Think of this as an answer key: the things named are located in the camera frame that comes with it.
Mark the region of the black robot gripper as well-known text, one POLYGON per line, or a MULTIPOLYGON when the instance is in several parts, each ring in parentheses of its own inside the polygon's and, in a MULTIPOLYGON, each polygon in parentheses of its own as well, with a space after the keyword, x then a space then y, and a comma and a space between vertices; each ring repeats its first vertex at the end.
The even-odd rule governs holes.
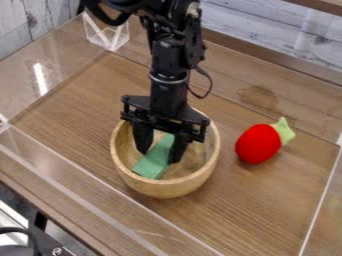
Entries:
POLYGON ((169 150, 169 163, 181 160, 187 146, 204 142, 209 119, 187 102, 188 77, 177 80, 149 77, 148 96, 124 95, 121 118, 132 125, 134 146, 141 154, 148 152, 153 130, 174 134, 169 150))

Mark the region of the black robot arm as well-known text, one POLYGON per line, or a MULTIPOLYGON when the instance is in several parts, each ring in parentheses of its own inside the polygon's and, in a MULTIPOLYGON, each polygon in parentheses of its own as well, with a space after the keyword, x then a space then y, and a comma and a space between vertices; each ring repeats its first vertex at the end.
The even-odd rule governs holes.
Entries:
POLYGON ((121 118, 130 123, 136 149, 145 153, 153 132, 174 136, 166 160, 181 160, 191 142, 201 142, 209 119, 187 102, 192 93, 189 74, 203 70, 205 44, 201 38, 200 0, 80 0, 94 17, 118 26, 137 16, 146 31, 152 55, 150 92, 121 97, 121 118))

